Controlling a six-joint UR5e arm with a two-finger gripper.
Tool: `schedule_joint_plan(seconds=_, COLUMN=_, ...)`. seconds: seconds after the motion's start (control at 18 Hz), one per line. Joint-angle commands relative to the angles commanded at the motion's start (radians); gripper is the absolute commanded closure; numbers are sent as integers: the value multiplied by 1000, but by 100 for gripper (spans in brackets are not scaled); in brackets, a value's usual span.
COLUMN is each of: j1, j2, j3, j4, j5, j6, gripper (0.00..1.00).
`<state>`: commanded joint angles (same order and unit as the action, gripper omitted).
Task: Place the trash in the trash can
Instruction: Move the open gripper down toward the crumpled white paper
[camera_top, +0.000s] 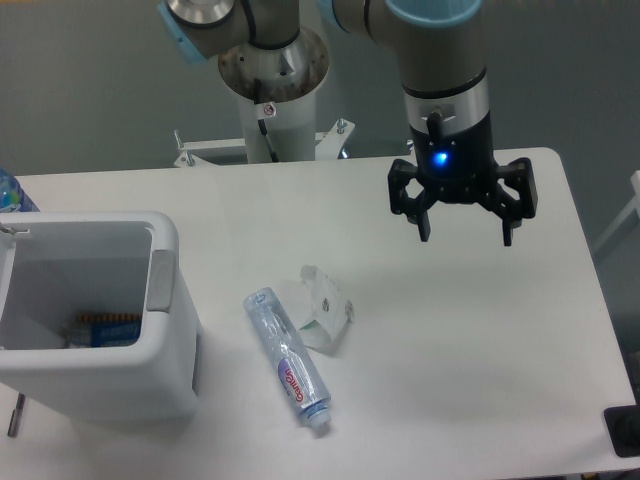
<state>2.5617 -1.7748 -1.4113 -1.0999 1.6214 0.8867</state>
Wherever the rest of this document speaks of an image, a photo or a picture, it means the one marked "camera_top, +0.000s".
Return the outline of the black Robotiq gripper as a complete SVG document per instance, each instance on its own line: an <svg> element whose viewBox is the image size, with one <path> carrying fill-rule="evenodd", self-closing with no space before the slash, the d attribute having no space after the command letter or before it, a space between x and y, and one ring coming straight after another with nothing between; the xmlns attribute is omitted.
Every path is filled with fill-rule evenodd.
<svg viewBox="0 0 640 480"><path fill-rule="evenodd" d="M417 226L420 240L427 242L428 211L435 203L477 203L501 219L503 244L510 247L513 230L536 215L538 194L531 160L520 157L507 165L496 163L489 115L454 133L445 131L440 113L430 114L425 126L425 132L412 132L417 166L395 159L387 175L391 212L404 214ZM416 197L407 191L412 180L423 187Z"/></svg>

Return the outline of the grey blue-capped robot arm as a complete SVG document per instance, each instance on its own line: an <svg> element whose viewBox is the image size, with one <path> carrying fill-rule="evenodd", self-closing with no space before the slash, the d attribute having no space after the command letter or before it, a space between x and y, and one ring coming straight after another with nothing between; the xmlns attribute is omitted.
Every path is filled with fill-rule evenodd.
<svg viewBox="0 0 640 480"><path fill-rule="evenodd" d="M395 160L391 211L420 237L436 203L478 204L502 222L503 241L536 214L531 162L493 155L481 3L322 1L324 18L395 57L415 158ZM303 27L296 1L162 1L169 37L190 63L216 59L238 98L252 163L316 156L314 93L326 78L323 41Z"/></svg>

